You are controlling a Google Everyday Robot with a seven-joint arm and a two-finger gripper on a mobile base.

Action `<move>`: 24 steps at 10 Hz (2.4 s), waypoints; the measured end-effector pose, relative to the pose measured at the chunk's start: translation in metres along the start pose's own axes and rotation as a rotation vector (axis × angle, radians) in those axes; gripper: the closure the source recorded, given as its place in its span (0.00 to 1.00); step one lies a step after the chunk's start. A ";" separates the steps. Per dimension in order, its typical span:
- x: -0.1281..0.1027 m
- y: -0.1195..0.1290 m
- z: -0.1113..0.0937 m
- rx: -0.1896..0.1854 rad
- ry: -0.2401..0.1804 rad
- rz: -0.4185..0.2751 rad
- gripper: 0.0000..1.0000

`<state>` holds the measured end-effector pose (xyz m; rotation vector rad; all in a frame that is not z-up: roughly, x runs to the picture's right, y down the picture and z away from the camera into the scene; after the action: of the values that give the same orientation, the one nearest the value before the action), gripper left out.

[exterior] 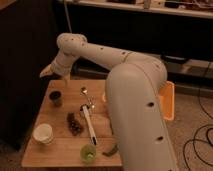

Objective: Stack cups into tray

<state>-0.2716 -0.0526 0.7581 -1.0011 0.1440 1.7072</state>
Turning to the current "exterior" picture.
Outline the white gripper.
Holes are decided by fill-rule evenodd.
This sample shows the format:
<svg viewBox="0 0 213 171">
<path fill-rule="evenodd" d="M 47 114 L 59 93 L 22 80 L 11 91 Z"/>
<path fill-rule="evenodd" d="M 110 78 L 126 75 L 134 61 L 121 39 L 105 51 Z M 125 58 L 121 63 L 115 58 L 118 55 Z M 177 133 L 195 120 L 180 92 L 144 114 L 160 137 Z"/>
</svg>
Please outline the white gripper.
<svg viewBox="0 0 213 171">
<path fill-rule="evenodd" d="M 53 73 L 62 77 L 65 85 L 69 85 L 70 81 L 70 72 L 73 64 L 79 59 L 75 55 L 67 55 L 61 51 L 58 52 L 54 60 L 50 65 L 46 66 L 39 74 L 39 77 L 50 76 Z"/>
</svg>

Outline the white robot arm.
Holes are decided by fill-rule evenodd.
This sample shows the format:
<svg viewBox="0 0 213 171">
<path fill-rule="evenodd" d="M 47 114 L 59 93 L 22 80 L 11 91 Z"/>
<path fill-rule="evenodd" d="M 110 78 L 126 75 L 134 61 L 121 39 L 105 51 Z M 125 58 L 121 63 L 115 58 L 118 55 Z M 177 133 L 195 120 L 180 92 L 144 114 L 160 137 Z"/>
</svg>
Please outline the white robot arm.
<svg viewBox="0 0 213 171">
<path fill-rule="evenodd" d="M 158 97 L 167 81 L 161 60 L 92 44 L 81 34 L 62 33 L 57 46 L 58 54 L 42 77 L 67 75 L 80 57 L 109 70 L 105 94 L 124 171 L 179 171 Z"/>
</svg>

